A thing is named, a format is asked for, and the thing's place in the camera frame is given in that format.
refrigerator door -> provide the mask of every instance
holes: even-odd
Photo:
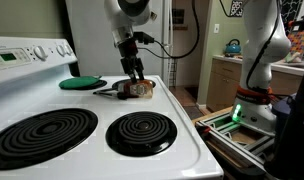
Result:
[[[155,40],[168,43],[169,2],[170,0],[150,1],[150,9],[157,14],[157,19],[134,27],[134,31],[144,31]],[[124,75],[121,56],[114,47],[110,23],[105,16],[104,0],[66,0],[66,4],[81,75]],[[137,46],[163,55],[156,43]],[[157,58],[146,50],[139,50],[137,57],[143,61],[145,75],[159,75],[167,82],[168,71],[164,65],[168,61]]]

wooden cabinet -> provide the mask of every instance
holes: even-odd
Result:
[[[219,111],[233,105],[240,82],[241,67],[241,64],[213,59],[206,102],[210,110]],[[296,93],[301,80],[301,76],[272,71],[273,93]]]

stovetop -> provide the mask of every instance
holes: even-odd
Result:
[[[37,76],[0,85],[0,131],[28,117],[53,110],[80,108],[98,118],[94,132],[62,155],[26,168],[0,171],[0,179],[189,179],[222,178],[223,171],[195,131],[191,120],[158,76],[152,99],[128,99],[93,95],[93,90],[66,91],[58,84],[71,78],[66,66],[39,72]],[[103,76],[104,88],[126,76]],[[176,127],[173,144],[157,154],[133,157],[117,153],[106,142],[106,132],[122,116],[153,112]]]

kettle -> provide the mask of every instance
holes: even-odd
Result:
[[[225,48],[225,53],[239,54],[241,52],[240,41],[238,39],[232,39]]]

wooden floor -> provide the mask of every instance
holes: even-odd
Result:
[[[210,114],[207,109],[199,109],[196,105],[196,99],[194,99],[186,90],[184,86],[170,87],[170,91],[179,101],[181,106],[185,109],[191,119],[196,119],[201,116]]]

